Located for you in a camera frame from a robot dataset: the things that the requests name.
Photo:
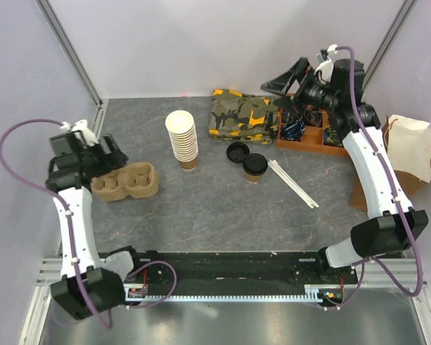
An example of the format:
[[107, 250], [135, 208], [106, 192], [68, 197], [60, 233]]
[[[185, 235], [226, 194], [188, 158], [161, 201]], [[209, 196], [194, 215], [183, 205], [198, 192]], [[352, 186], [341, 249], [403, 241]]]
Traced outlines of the cardboard cup carrier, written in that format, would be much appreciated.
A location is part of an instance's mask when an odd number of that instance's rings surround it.
[[107, 202], [120, 201], [126, 197], [151, 198], [158, 189], [158, 174], [150, 162], [130, 163], [91, 182], [93, 195]]

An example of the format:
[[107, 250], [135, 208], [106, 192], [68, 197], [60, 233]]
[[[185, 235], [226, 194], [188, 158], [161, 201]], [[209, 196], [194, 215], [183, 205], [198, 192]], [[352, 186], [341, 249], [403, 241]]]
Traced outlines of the black plastic cup lid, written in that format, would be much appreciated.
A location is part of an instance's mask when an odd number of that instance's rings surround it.
[[247, 155], [243, 161], [244, 172], [252, 176], [263, 175], [268, 169], [268, 161], [259, 153]]

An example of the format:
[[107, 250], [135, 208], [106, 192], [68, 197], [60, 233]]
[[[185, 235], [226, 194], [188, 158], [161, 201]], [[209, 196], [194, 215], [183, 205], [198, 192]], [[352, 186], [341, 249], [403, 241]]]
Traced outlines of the single brown paper cup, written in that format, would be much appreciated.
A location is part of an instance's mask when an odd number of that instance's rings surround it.
[[264, 173], [266, 172], [265, 169], [262, 170], [244, 170], [244, 176], [246, 180], [250, 183], [258, 183], [261, 179]]

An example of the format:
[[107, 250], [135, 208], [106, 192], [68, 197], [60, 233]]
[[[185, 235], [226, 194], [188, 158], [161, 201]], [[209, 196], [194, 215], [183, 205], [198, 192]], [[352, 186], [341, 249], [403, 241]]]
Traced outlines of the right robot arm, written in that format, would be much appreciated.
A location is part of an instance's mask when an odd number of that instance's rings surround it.
[[330, 79], [301, 57], [287, 72], [262, 83], [277, 96], [279, 108], [294, 111], [306, 106], [323, 110], [349, 154], [366, 198], [368, 220], [351, 229], [350, 236], [319, 251], [316, 278], [329, 283], [341, 267], [370, 257], [409, 249], [428, 224], [425, 211], [414, 209], [397, 180], [384, 145], [381, 124], [373, 106], [361, 100], [363, 63], [340, 59], [326, 63]]

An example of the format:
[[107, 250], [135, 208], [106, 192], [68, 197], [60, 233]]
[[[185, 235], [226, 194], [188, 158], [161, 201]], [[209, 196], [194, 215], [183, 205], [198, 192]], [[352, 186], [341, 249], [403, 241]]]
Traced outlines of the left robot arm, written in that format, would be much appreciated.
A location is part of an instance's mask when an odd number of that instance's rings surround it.
[[105, 258], [100, 258], [96, 249], [91, 181], [128, 161], [111, 135], [103, 138], [107, 150], [97, 141], [89, 142], [79, 130], [50, 139], [55, 156], [45, 185], [57, 209], [62, 239], [60, 281], [50, 289], [55, 302], [77, 321], [123, 304], [124, 280], [137, 282], [144, 271], [128, 247]]

